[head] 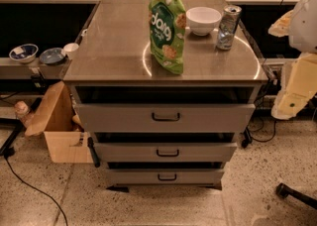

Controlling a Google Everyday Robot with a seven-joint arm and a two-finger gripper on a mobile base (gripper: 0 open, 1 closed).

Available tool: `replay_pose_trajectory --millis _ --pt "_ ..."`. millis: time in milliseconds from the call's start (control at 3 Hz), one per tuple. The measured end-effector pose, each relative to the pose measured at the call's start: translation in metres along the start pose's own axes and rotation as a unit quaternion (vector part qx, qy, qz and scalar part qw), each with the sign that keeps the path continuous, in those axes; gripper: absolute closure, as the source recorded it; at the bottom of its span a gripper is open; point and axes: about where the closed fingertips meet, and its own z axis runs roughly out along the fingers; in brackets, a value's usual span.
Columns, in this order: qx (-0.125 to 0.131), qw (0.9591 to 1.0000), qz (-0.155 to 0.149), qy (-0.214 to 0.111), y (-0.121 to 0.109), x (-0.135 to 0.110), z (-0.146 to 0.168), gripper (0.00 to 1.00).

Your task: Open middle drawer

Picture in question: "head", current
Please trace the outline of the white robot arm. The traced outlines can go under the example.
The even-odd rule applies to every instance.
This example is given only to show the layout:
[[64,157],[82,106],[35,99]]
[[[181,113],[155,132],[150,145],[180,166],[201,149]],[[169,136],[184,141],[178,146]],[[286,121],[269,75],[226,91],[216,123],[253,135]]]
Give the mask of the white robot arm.
[[299,0],[270,26],[268,33],[288,36],[290,46],[300,51],[271,109],[274,118],[288,120],[317,93],[317,0]]

